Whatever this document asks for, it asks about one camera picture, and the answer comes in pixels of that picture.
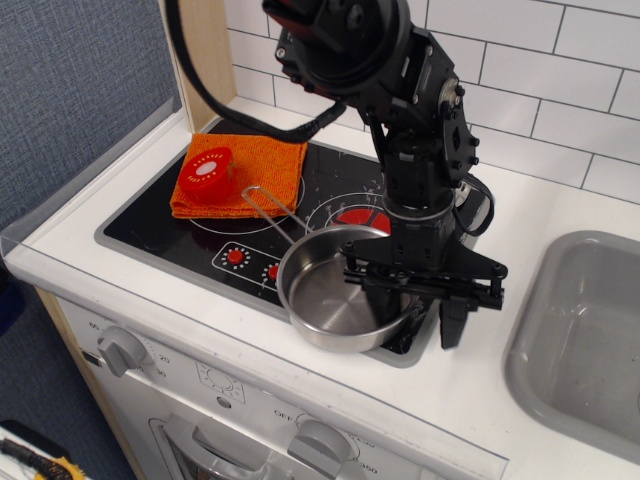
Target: yellow object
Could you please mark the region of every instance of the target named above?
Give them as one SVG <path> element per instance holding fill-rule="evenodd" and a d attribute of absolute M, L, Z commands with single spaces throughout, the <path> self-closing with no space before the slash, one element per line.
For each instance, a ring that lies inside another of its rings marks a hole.
<path fill-rule="evenodd" d="M 71 474 L 71 478 L 73 480 L 84 480 L 85 478 L 87 478 L 84 476 L 84 472 L 80 470 L 80 468 L 77 465 L 74 465 L 73 463 L 69 463 L 69 461 L 64 457 L 52 458 L 51 461 L 66 468 L 67 471 Z M 39 473 L 36 473 L 36 476 L 33 477 L 33 480 L 46 480 L 46 479 Z"/>
<path fill-rule="evenodd" d="M 196 133 L 183 165 L 217 147 L 228 147 L 233 155 L 236 168 L 233 169 L 231 193 L 215 204 L 203 204 L 176 185 L 170 201 L 175 218 L 257 218 L 260 214 L 241 197 L 242 191 L 252 185 L 261 186 L 295 211 L 306 143 L 290 144 L 258 135 Z M 284 214 L 264 195 L 252 199 L 271 217 Z"/>

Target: gray sink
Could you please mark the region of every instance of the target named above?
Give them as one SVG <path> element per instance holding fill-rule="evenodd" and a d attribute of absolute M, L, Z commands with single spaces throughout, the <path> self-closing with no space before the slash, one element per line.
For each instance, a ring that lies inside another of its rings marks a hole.
<path fill-rule="evenodd" d="M 506 359 L 544 425 L 640 464 L 640 242 L 575 232 L 547 251 Z"/>

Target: wooden panel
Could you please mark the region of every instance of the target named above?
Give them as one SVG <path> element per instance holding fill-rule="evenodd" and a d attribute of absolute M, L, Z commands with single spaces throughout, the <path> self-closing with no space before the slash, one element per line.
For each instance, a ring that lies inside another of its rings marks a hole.
<path fill-rule="evenodd" d="M 166 32 L 164 0 L 159 0 L 159 3 Z M 180 16 L 189 55 L 202 83 L 220 102 L 229 103 L 236 96 L 236 85 L 224 0 L 182 0 Z M 186 79 L 178 65 L 171 42 L 169 44 L 180 88 L 180 98 L 189 117 L 191 131 L 200 132 L 211 123 L 216 114 Z"/>
<path fill-rule="evenodd" d="M 139 480 L 147 480 L 142 471 L 142 468 L 140 468 L 140 465 L 138 464 L 138 460 L 136 459 L 133 451 L 131 450 L 131 447 L 129 446 L 129 442 L 126 439 L 124 432 L 122 431 L 120 425 L 118 424 L 118 421 L 116 420 L 116 416 L 113 413 L 109 402 L 107 401 L 107 397 L 105 396 L 102 387 L 98 383 L 98 380 L 93 375 L 91 368 L 86 364 L 84 357 L 82 356 L 82 350 L 80 348 L 80 345 L 78 344 L 78 340 L 71 331 L 71 327 L 69 327 L 69 323 L 67 322 L 62 308 L 60 308 L 60 304 L 58 303 L 57 298 L 53 294 L 45 292 L 44 290 L 36 288 L 36 291 L 38 292 L 42 303 L 47 309 L 47 312 L 49 312 L 54 325 L 58 329 L 58 332 L 60 333 L 60 336 L 62 337 L 62 340 L 67 347 L 67 350 L 69 350 L 69 353 L 71 353 L 71 357 L 76 363 L 78 370 L 80 370 L 80 374 L 89 387 L 93 398 L 95 398 L 98 407 L 100 407 L 104 418 L 107 420 L 111 431 L 120 444 L 120 448 L 122 448 L 125 457 L 129 461 L 131 469 Z"/>

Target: control panel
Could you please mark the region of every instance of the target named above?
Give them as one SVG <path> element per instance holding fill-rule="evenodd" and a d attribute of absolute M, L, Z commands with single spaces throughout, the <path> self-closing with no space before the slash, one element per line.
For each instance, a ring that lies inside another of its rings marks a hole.
<path fill-rule="evenodd" d="M 174 392 L 211 418 L 307 465 L 320 478 L 440 479 L 371 439 L 326 425 L 211 365 L 65 301 L 61 306 L 85 358 L 96 368 Z"/>
<path fill-rule="evenodd" d="M 224 245 L 211 264 L 228 274 L 277 292 L 280 259 L 237 242 Z"/>

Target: white oven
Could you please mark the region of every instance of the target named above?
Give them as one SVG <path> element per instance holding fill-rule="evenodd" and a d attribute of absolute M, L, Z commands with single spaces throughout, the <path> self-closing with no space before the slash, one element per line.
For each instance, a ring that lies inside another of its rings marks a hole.
<path fill-rule="evenodd" d="M 210 364 L 60 305 L 148 480 L 441 478 Z"/>

